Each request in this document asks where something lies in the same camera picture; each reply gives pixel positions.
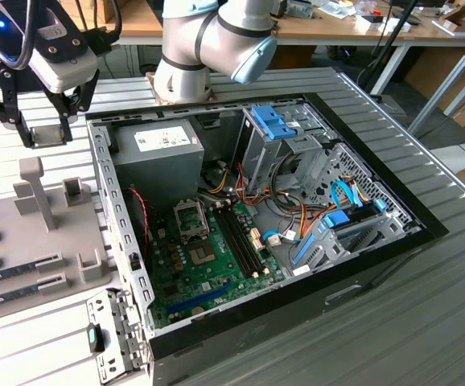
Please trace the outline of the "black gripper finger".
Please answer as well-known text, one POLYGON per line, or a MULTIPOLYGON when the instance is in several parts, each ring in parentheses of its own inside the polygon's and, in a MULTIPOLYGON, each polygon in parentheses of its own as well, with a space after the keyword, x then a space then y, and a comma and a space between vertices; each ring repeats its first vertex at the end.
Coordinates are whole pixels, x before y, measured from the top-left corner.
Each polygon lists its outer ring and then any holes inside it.
POLYGON ((26 148, 32 148, 34 141, 31 130, 27 127, 18 107, 18 92, 14 75, 14 70, 0 66, 0 90, 2 93, 0 122, 7 129, 16 131, 26 148))
POLYGON ((72 132, 68 123, 70 117, 77 117, 79 112, 88 111, 97 81, 100 75, 100 70, 97 69, 93 78, 81 85, 75 87, 72 95, 66 96, 64 92, 53 93, 47 91, 47 98, 55 107, 60 117, 60 132, 62 143, 72 141, 72 132))

